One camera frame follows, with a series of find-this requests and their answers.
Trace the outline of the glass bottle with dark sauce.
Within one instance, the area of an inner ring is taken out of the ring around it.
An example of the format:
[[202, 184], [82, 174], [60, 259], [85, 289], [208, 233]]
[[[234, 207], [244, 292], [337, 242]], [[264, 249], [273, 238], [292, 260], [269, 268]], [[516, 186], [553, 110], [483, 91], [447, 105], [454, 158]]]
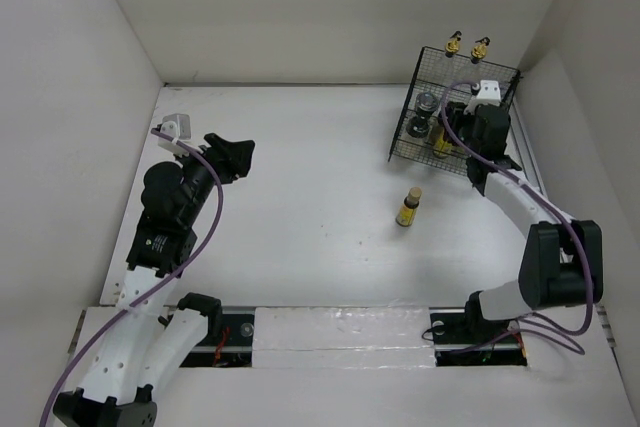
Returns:
[[471, 84], [481, 80], [482, 64], [487, 56], [491, 39], [488, 36], [477, 40], [471, 49], [469, 60], [458, 70], [457, 81], [469, 81]]

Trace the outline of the small yellow bottle cork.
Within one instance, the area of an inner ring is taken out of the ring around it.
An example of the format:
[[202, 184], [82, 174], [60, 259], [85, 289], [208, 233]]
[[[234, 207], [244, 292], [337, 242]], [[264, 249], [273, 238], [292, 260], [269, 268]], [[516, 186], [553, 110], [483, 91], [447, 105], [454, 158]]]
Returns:
[[402, 227], [410, 227], [413, 222], [420, 204], [422, 190], [419, 187], [412, 187], [396, 215], [395, 221]]
[[450, 155], [452, 148], [446, 129], [440, 122], [437, 122], [433, 128], [433, 155], [436, 158], [444, 159]]

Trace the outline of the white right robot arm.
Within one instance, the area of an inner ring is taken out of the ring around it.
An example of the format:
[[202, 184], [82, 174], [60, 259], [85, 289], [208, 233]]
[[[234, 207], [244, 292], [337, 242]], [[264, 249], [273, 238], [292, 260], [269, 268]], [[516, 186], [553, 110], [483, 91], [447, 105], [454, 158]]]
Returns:
[[465, 151], [472, 186], [525, 238], [516, 278], [469, 296], [465, 334], [483, 341], [498, 327], [512, 333], [521, 325], [551, 340], [585, 334], [604, 291], [599, 225], [565, 213], [526, 179], [505, 152], [510, 117], [499, 106], [443, 102], [439, 121], [446, 140]]

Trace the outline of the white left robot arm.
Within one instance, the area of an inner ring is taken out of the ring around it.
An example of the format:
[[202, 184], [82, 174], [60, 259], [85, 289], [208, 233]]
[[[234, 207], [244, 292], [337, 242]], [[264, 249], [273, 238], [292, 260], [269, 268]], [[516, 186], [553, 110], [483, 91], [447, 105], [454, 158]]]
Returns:
[[72, 391], [54, 387], [46, 412], [65, 426], [151, 426], [157, 400], [189, 352], [222, 334], [219, 299], [190, 292], [164, 318], [167, 299], [186, 268], [202, 253], [220, 222], [217, 210], [204, 239], [193, 226], [209, 195], [249, 174], [255, 143], [209, 133], [193, 148], [159, 129], [153, 135], [173, 152], [171, 161], [144, 175], [142, 212], [126, 258], [116, 314], [79, 349], [71, 373], [92, 347], [90, 368]]

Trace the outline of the clear glass bottle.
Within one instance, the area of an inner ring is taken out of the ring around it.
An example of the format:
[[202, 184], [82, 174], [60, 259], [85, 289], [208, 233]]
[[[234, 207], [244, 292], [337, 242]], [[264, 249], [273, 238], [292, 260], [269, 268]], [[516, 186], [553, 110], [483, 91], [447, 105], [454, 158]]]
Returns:
[[452, 82], [455, 70], [455, 58], [460, 49], [462, 32], [456, 30], [446, 41], [443, 53], [434, 63], [429, 81], [435, 86], [446, 88]]

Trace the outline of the grey-lid white powder shaker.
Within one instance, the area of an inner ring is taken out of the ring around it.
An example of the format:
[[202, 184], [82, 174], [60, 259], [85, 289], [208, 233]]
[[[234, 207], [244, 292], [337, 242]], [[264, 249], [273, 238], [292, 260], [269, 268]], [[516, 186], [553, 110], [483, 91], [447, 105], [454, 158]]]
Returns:
[[416, 96], [415, 114], [417, 117], [429, 120], [437, 111], [439, 98], [431, 92], [421, 92]]

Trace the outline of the black-cap white powder jar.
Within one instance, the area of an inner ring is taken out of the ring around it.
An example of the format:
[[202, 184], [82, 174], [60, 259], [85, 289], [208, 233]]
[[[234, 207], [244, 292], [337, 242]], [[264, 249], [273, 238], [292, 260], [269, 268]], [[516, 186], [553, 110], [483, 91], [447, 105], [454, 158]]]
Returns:
[[430, 128], [428, 118], [412, 117], [407, 122], [405, 138], [408, 141], [424, 142], [429, 135]]

